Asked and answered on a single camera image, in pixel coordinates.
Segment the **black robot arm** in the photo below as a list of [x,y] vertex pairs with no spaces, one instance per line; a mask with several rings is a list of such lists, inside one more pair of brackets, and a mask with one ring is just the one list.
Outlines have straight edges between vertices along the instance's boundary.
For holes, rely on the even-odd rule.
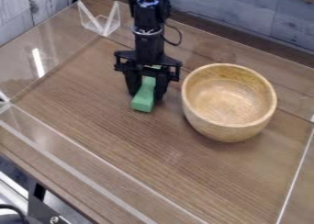
[[171,15],[170,0],[127,0],[133,25],[131,28],[135,38],[133,50],[117,50],[113,53],[116,63],[113,69],[125,77],[127,90],[131,95],[137,94],[143,77],[154,77],[156,85],[154,98],[159,101],[168,88],[170,82],[180,79],[183,63],[170,57],[164,51],[164,43],[179,46],[168,41],[164,35],[167,19]]

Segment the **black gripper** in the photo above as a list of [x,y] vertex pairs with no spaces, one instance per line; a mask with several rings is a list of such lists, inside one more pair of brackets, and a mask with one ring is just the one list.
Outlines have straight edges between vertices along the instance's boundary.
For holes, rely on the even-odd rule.
[[141,75],[156,77],[155,100],[163,98],[168,88],[168,80],[178,82],[180,80],[180,68],[183,63],[162,54],[156,62],[139,62],[136,60],[136,51],[117,50],[113,53],[115,65],[113,69],[117,72],[125,73],[127,90],[131,95],[135,95],[141,87]]

